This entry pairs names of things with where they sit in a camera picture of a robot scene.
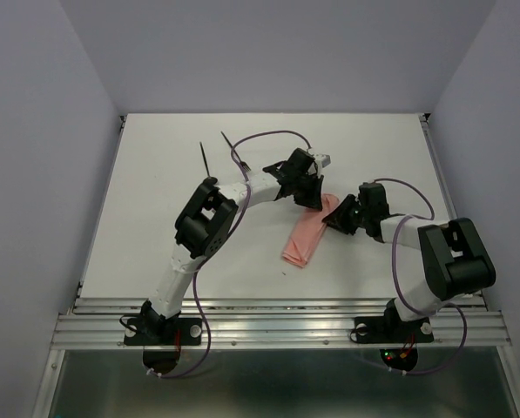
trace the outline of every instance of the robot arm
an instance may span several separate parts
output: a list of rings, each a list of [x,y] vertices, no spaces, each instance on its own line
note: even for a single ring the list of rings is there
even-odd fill
[[[324,222],[342,233],[355,234],[362,228],[378,242],[393,243],[406,215],[390,214],[383,185],[365,183],[359,191],[358,198],[349,194]],[[379,322],[366,319],[372,323],[375,335],[359,336],[358,342],[401,342],[413,329],[420,328],[426,316],[435,314],[453,297],[474,293],[496,281],[494,266],[469,219],[439,221],[409,217],[396,244],[420,250],[422,254],[424,275],[410,278],[414,283],[402,294],[417,312],[401,298],[391,300]]]
[[[176,242],[165,276],[139,316],[128,321],[130,326],[150,337],[152,343],[167,345],[172,341],[193,275],[225,244],[236,214],[291,195],[297,205],[320,210],[321,172],[328,164],[328,155],[297,148],[288,160],[265,167],[247,183],[217,185],[217,179],[205,179],[175,222]]]

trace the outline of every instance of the pink towel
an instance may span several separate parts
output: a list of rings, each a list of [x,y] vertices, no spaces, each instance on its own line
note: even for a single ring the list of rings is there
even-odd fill
[[[306,209],[291,232],[287,246],[283,250],[283,259],[295,266],[304,268],[314,254],[326,224],[321,222],[339,205],[339,199],[333,194],[321,195],[321,211]]]

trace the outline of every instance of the cable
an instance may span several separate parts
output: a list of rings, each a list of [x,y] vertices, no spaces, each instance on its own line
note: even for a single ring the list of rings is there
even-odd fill
[[[436,212],[434,211],[434,207],[430,203],[429,199],[426,196],[424,196],[424,194],[420,190],[418,190],[416,187],[414,187],[410,183],[407,183],[404,180],[394,179],[392,177],[382,177],[380,179],[375,179],[374,183],[381,183],[382,181],[389,181],[391,183],[399,183],[400,185],[405,185],[410,190],[412,190],[416,194],[418,194],[418,196],[420,196],[422,198],[422,200],[424,200],[424,203],[426,203],[426,205],[428,206],[428,209],[430,210],[430,217],[429,218],[424,218],[422,216],[415,216],[415,215],[413,215],[415,218],[428,219],[428,220],[434,220],[436,218]]]
[[[248,177],[246,170],[240,163],[240,159],[237,158],[237,156],[235,155],[236,154],[235,149],[238,145],[240,145],[250,139],[264,137],[266,135],[275,135],[275,134],[280,134],[280,133],[290,133],[292,135],[295,135],[295,136],[301,138],[306,143],[308,148],[312,148],[312,146],[310,145],[310,142],[303,135],[299,134],[298,132],[281,130],[281,131],[260,132],[260,133],[254,134],[254,135],[250,135],[249,137],[245,137],[245,138],[241,139],[240,141],[237,141],[234,144],[233,148],[231,149],[231,159],[234,161],[234,163],[237,165],[237,167],[239,167],[240,172],[242,173],[242,177],[244,178],[244,180],[246,182],[246,198],[242,205],[242,210],[240,211],[239,217],[236,219],[236,222],[234,223],[233,227],[231,228],[231,230],[229,231],[229,233],[226,237],[227,239],[229,239],[233,235],[234,231],[236,231],[236,228],[239,227],[240,222],[242,221],[242,219],[244,218],[244,214],[246,213],[246,209],[248,208],[248,205],[250,204],[250,198],[252,196],[252,189],[250,188],[250,178]],[[206,325],[206,331],[207,331],[206,351],[201,356],[201,358],[192,367],[187,369],[185,372],[182,372],[179,374],[173,374],[173,375],[170,375],[170,374],[159,375],[159,374],[155,373],[153,370],[146,367],[148,374],[152,374],[156,377],[159,377],[160,379],[176,379],[179,377],[183,377],[183,376],[190,374],[191,372],[196,370],[199,366],[201,366],[201,364],[206,360],[207,356],[209,355],[209,352],[211,351],[211,339],[212,339],[211,338],[211,328],[209,327],[209,322],[207,321],[206,313],[204,312],[203,307],[201,306],[201,303],[199,302],[199,296],[198,296],[198,273],[201,270],[201,267],[203,267],[203,265],[205,265],[205,263],[208,260],[209,259],[205,260],[203,263],[201,263],[198,266],[198,268],[196,269],[196,273],[194,273],[193,278],[192,278],[193,300],[196,303],[196,307],[198,307],[198,311],[199,311],[199,315],[201,316],[201,319],[204,321],[204,324]],[[127,325],[122,321],[120,321],[120,323],[125,327]]]

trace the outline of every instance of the metal frame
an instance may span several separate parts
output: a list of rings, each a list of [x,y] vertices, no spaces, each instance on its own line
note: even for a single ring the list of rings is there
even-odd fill
[[[362,345],[349,339],[355,327],[354,317],[381,315],[379,306],[362,300],[271,300],[261,306],[250,306],[249,300],[227,300],[205,307],[212,333],[213,349],[323,349],[323,348],[385,348],[388,345]],[[483,307],[466,307],[470,333],[467,346],[497,347],[509,345],[509,336],[498,312]],[[185,307],[181,316],[195,316],[195,308]],[[141,350],[123,344],[124,329],[118,324],[121,315],[61,315],[58,318],[51,348],[56,350]],[[443,309],[430,318],[436,341],[425,346],[456,347],[463,333],[463,324],[455,309]],[[203,350],[202,344],[185,349]],[[146,347],[165,349],[172,347]]]
[[[456,210],[442,175],[428,122],[423,115],[419,119],[448,214],[455,218]],[[211,326],[213,349],[362,349],[383,346],[353,343],[348,337],[354,326],[352,318],[358,315],[382,314],[387,302],[388,299],[383,298],[202,300],[202,305]],[[137,312],[142,303],[143,300],[140,299],[76,299],[71,311],[57,320],[33,417],[47,417],[50,413],[65,350],[141,350],[141,347],[123,345],[124,330],[118,324],[118,319],[122,314]],[[502,314],[489,312],[481,293],[456,298],[456,303],[467,316],[467,346],[497,347],[506,381],[520,416],[520,372]],[[184,302],[182,314],[199,314],[193,300]],[[463,327],[455,310],[443,309],[430,321],[436,341],[424,346],[458,346]],[[205,334],[202,335],[202,340],[204,343],[201,346],[185,349],[204,349],[207,341]]]
[[[44,366],[43,379],[41,380],[37,400],[33,408],[33,418],[47,418],[49,416],[65,354],[64,350],[55,350],[53,348],[49,352],[47,363]]]
[[[515,408],[520,418],[520,369],[517,365],[515,353],[513,352],[513,346],[498,347],[497,353],[500,356],[511,397],[513,398],[513,403],[515,403]]]

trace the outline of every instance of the screw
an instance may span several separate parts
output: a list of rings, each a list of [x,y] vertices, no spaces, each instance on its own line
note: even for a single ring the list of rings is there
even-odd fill
[[[190,335],[193,338],[198,338],[201,335],[201,327],[199,325],[192,325],[190,327]]]
[[[420,330],[424,335],[432,334],[432,326],[428,322],[424,322],[420,327]]]

